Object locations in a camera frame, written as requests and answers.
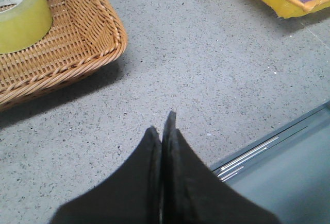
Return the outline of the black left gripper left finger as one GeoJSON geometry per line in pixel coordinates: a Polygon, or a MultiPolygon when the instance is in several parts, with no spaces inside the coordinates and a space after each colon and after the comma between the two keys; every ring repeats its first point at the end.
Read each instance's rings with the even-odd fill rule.
{"type": "Polygon", "coordinates": [[[159,223],[161,141],[149,127],[129,158],[105,181],[63,204],[52,223],[159,223]]]}

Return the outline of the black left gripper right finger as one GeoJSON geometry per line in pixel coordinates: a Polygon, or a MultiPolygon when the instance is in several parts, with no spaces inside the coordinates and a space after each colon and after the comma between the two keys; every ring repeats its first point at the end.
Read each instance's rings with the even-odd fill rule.
{"type": "Polygon", "coordinates": [[[171,111],[162,139],[163,223],[279,223],[218,179],[175,127],[171,111]]]}

